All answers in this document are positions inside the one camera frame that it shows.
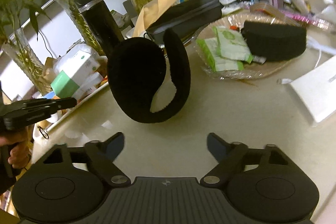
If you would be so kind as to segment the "person left hand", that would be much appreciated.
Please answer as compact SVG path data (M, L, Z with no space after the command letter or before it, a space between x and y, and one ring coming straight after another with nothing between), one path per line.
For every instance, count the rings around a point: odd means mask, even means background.
M7 161L14 169L22 169L28 164L29 140L30 133L28 127L23 127L15 131L1 132L1 147L4 145L13 146Z

